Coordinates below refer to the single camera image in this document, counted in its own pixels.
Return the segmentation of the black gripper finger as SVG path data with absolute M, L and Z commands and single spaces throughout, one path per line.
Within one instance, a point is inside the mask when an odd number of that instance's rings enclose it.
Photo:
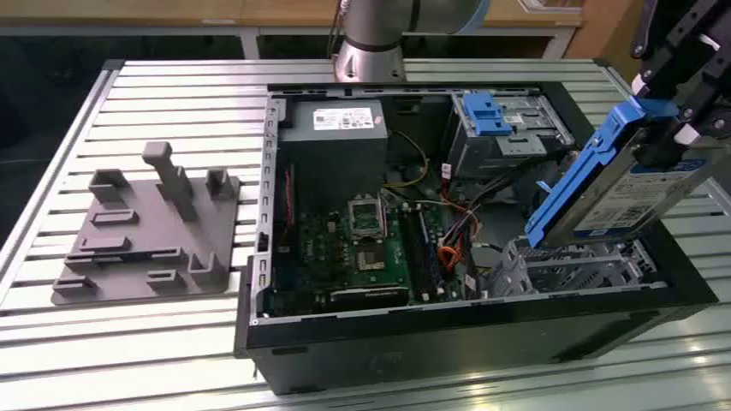
M 644 1 L 632 36 L 629 53 L 640 61 L 633 94 L 641 99 L 673 100 L 677 86 L 686 83 L 712 48 L 700 36 L 716 25 L 722 26 L 720 1 Z M 681 128 L 680 100 L 677 114 L 650 133 L 634 152 L 637 162 L 649 167 L 673 166 L 692 144 L 678 144 L 673 136 Z
M 700 36 L 712 48 L 697 70 L 698 80 L 681 105 L 678 144 L 694 144 L 704 136 L 729 138 L 729 27 L 716 25 Z

